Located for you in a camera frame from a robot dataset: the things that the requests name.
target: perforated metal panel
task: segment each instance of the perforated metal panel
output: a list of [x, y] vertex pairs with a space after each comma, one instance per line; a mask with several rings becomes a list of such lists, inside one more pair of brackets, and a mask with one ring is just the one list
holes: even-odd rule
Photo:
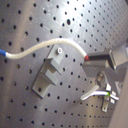
[[[125, 0], [1, 0], [0, 4], [0, 48], [11, 53], [58, 37], [73, 39], [87, 53], [103, 51], [126, 41], [127, 28]], [[50, 86], [43, 100], [32, 86], [52, 47], [20, 60], [0, 56], [1, 128], [108, 127], [115, 105], [109, 104], [104, 113], [101, 96], [80, 101], [94, 80], [86, 77], [80, 54], [60, 46], [65, 52], [63, 73], [56, 73], [59, 83]]]

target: blue cable end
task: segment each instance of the blue cable end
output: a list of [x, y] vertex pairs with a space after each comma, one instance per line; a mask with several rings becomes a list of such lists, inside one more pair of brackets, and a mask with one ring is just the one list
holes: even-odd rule
[[0, 49], [0, 55], [6, 56], [6, 52], [4, 50]]

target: screw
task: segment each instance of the screw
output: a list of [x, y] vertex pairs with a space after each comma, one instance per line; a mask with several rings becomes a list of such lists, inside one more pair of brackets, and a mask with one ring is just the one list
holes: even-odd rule
[[61, 54], [62, 52], [63, 52], [62, 48], [59, 47], [59, 48], [57, 49], [57, 53], [58, 53], [58, 54]]

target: metal plate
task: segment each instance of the metal plate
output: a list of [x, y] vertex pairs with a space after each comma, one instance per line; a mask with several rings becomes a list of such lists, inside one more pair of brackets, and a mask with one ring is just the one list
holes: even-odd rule
[[[87, 53], [127, 39], [125, 0], [1, 0], [0, 11], [0, 48], [11, 53], [58, 37], [73, 39]], [[86, 77], [80, 54], [60, 46], [65, 52], [63, 73], [56, 74], [59, 84], [51, 86], [43, 100], [33, 93], [32, 85], [51, 46], [20, 60], [0, 57], [1, 128], [108, 127], [115, 105], [104, 113], [102, 97], [80, 101], [94, 81]]]

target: gray metal surface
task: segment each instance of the gray metal surface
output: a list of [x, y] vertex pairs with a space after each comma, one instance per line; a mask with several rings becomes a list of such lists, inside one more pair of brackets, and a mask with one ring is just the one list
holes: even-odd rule
[[[58, 37], [73, 39], [87, 53], [99, 52], [125, 42], [127, 28], [125, 0], [1, 0], [0, 4], [0, 48], [11, 53]], [[102, 97], [80, 101], [94, 81], [86, 77], [80, 54], [60, 46], [65, 52], [63, 73], [56, 74], [59, 84], [51, 86], [43, 100], [32, 85], [51, 46], [20, 60], [0, 57], [1, 128], [108, 127], [115, 105], [104, 113]]]

